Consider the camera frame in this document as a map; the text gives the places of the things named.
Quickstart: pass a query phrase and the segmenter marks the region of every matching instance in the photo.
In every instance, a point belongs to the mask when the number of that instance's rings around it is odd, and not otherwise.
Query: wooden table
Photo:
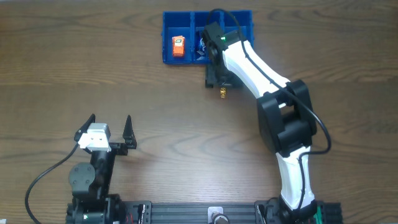
[[[254,202],[280,194],[247,89],[204,87],[204,67],[162,62],[162,12],[252,9],[255,50],[310,89],[333,138],[310,158],[319,200],[345,223],[398,222],[396,1],[42,1],[0,3],[0,218],[31,222],[25,191],[72,149],[90,114],[121,141],[132,116],[138,150],[118,157],[111,193],[153,202]],[[319,131],[314,150],[325,147]],[[62,223],[77,151],[30,195]]]

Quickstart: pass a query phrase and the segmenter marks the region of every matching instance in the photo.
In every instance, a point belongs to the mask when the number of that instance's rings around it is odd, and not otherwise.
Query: black cable
[[[75,153],[77,147],[79,146],[78,143],[76,143],[75,147],[72,149],[72,151],[70,151],[70,153],[63,158],[61,161],[57,162],[54,166],[48,168],[46,171],[44,171],[43,173],[41,173],[38,177],[36,177],[35,180],[33,180],[33,182],[30,184],[30,186],[28,187],[28,189],[26,190],[26,194],[25,194],[25,208],[27,213],[29,214],[30,218],[33,220],[33,222],[39,224],[40,222],[36,219],[36,217],[33,215],[32,211],[30,210],[29,207],[29,194],[30,191],[32,190],[33,186],[42,178],[44,177],[45,174],[48,174],[51,170],[54,170],[55,168],[57,168],[59,165],[63,164],[63,162],[67,161],[72,155],[73,153]]]
[[[222,11],[225,14],[229,15],[230,18],[232,18],[232,20],[235,22],[236,26],[238,27],[238,34],[239,34],[239,40],[242,43],[242,49],[243,52],[246,56],[246,58],[253,64],[253,66],[255,66],[256,69],[259,70],[259,72],[262,73],[262,75],[264,75],[271,84],[273,84],[274,86],[276,86],[278,89],[280,89],[281,91],[283,91],[290,99],[292,99],[293,101],[296,102],[296,104],[302,106],[308,113],[310,113],[315,120],[317,121],[317,123],[319,124],[319,126],[321,127],[322,131],[325,133],[325,137],[326,137],[326,141],[328,143],[328,146],[326,147],[325,150],[323,151],[310,151],[310,152],[303,152],[299,155],[298,157],[298,163],[300,165],[300,171],[301,171],[301,176],[302,176],[302,192],[301,192],[301,197],[300,197],[300,203],[298,204],[298,209],[301,209],[301,205],[303,204],[303,200],[304,200],[304,195],[305,195],[305,177],[304,177],[304,168],[303,168],[303,164],[302,164],[302,157],[306,156],[306,155],[320,155],[320,154],[326,154],[330,151],[331,149],[331,137],[329,135],[329,132],[325,126],[325,124],[323,124],[322,120],[319,119],[319,117],[312,111],[310,110],[310,108],[308,108],[300,99],[298,99],[295,95],[291,94],[291,92],[287,91],[285,88],[282,88],[280,85],[278,85],[278,83],[276,83],[273,79],[271,79],[264,71],[261,70],[261,68],[250,58],[249,54],[246,52],[246,49],[244,48],[244,44],[243,44],[243,36],[242,36],[242,28],[239,25],[239,22],[236,20],[236,18],[232,15],[232,13],[230,13],[227,10],[224,9],[213,9],[209,12],[209,15],[207,17],[206,20],[206,24],[209,23],[210,21],[210,17],[211,15],[215,12],[215,11]]]

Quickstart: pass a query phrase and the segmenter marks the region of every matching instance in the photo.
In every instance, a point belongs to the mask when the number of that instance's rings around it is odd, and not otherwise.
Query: gold object
[[[226,88],[225,87],[220,89],[220,94],[221,94],[221,98],[224,99],[225,98],[225,94],[226,94]]]

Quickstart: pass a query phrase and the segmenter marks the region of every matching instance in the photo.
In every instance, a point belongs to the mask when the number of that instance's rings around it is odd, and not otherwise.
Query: blue tray
[[[242,32],[254,46],[253,21],[251,10],[231,11],[242,27]],[[196,32],[203,30],[206,25],[208,11],[183,11],[183,12],[163,12],[163,31],[162,31],[162,56],[163,62],[171,65],[181,64],[207,64],[210,60],[200,59],[201,55],[196,52],[195,43]],[[210,23],[218,22],[220,27],[227,33],[238,29],[234,21],[223,12],[214,12]],[[173,57],[172,37],[182,35],[185,37],[185,56]]]

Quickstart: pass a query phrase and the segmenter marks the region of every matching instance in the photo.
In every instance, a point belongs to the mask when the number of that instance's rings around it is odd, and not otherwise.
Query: orange tic tac container
[[[185,37],[181,35],[173,37],[172,42],[173,42],[173,57],[184,57]]]

